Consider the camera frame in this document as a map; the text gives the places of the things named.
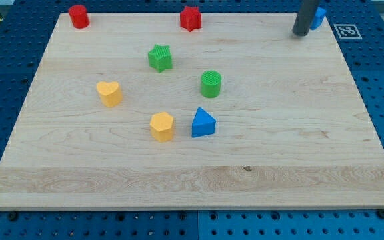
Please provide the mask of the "grey cylindrical robot arm rod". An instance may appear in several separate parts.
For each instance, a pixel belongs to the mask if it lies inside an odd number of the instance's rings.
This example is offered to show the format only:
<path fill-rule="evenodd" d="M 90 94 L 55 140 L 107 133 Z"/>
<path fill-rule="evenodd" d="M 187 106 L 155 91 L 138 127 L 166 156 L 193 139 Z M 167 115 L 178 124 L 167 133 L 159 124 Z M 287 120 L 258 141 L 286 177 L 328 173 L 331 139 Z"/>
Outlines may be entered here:
<path fill-rule="evenodd" d="M 294 35 L 304 37 L 308 34 L 319 4 L 320 0 L 302 0 L 292 28 Z"/>

